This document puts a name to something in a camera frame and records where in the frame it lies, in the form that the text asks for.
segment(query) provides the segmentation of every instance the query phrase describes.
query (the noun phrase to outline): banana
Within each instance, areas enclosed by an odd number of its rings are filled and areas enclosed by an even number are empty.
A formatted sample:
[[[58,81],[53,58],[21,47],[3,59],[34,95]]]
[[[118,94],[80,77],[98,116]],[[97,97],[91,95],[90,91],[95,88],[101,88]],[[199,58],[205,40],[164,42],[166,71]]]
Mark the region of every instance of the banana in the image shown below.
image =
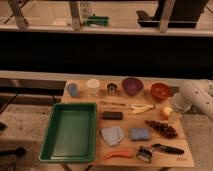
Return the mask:
[[[137,113],[143,113],[148,110],[154,109],[155,105],[151,104],[132,104],[130,106],[131,109],[133,109],[132,113],[137,114]]]

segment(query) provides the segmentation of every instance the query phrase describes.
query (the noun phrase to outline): purple bowl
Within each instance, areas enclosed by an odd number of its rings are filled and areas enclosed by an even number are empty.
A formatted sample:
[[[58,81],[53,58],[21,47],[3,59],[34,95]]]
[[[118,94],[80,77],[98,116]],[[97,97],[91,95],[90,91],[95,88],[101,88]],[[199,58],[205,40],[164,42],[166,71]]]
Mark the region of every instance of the purple bowl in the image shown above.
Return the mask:
[[[122,81],[122,87],[126,94],[135,96],[143,89],[143,83],[137,78],[129,77]]]

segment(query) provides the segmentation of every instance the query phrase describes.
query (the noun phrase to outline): carrot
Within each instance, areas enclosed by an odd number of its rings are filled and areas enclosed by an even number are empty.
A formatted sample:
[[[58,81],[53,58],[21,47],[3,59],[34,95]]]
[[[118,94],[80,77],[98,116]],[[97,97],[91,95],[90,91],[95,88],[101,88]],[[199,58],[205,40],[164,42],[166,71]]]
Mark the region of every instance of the carrot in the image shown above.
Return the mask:
[[[103,160],[107,160],[112,157],[126,157],[126,158],[131,158],[133,157],[133,152],[131,150],[118,150],[118,151],[111,151],[107,153],[104,157]]]

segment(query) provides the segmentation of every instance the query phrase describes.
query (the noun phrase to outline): dark background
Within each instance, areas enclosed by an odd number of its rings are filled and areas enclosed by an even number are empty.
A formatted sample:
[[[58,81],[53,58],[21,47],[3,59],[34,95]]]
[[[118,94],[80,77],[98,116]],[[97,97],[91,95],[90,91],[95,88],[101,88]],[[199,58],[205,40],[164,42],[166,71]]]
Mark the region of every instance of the dark background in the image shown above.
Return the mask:
[[[0,32],[0,70],[213,77],[213,38]]]

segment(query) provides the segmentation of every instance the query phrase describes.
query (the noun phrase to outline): white cup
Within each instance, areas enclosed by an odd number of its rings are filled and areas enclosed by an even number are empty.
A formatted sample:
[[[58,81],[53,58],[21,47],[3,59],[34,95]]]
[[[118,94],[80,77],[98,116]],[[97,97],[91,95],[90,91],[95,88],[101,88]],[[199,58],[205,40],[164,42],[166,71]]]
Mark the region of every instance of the white cup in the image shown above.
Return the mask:
[[[87,81],[87,87],[90,89],[91,95],[97,95],[99,92],[100,81],[97,79],[90,79]]]

